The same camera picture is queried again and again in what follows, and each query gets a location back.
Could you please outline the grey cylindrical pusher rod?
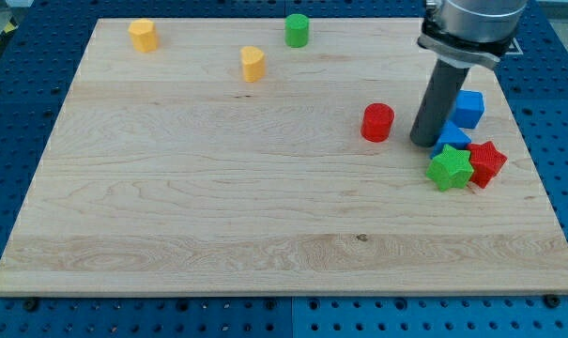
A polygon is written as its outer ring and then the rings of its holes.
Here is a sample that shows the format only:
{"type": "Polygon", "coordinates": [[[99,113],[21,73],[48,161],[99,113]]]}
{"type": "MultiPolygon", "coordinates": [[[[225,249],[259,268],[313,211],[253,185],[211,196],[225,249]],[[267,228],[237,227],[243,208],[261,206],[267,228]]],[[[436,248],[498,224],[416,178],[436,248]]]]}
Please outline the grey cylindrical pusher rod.
{"type": "Polygon", "coordinates": [[[438,141],[468,72],[437,60],[409,134],[414,145],[431,147],[438,141]]]}

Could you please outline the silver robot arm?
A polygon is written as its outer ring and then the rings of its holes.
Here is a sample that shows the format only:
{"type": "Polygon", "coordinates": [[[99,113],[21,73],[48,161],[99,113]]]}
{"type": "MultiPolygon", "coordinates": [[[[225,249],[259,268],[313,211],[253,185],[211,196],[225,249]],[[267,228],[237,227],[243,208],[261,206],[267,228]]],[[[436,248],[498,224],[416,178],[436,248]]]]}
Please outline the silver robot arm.
{"type": "Polygon", "coordinates": [[[474,66],[494,69],[506,54],[526,0],[425,0],[417,44],[437,62],[415,117],[410,140],[433,146],[474,66]]]}

